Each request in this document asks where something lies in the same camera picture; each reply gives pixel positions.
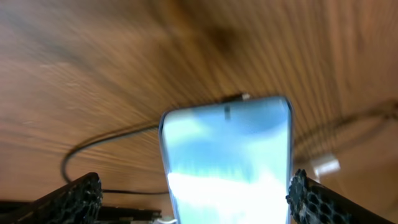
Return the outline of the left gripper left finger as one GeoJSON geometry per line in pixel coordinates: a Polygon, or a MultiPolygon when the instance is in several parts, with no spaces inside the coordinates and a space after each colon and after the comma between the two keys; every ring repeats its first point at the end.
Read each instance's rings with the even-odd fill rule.
{"type": "Polygon", "coordinates": [[[2,224],[94,223],[102,206],[99,175],[89,172],[3,216],[2,224]]]}

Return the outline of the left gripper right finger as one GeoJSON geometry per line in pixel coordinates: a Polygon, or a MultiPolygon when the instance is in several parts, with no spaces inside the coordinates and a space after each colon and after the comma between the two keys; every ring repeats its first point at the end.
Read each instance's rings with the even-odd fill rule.
{"type": "Polygon", "coordinates": [[[307,177],[303,169],[293,175],[285,198],[299,224],[393,224],[307,177]]]}

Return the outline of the Samsung Galaxy smartphone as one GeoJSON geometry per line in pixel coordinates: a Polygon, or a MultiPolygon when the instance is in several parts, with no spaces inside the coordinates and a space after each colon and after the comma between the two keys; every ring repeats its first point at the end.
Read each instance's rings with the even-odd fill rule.
{"type": "Polygon", "coordinates": [[[166,112],[159,141],[179,224],[288,224],[292,105],[284,96],[166,112]]]}

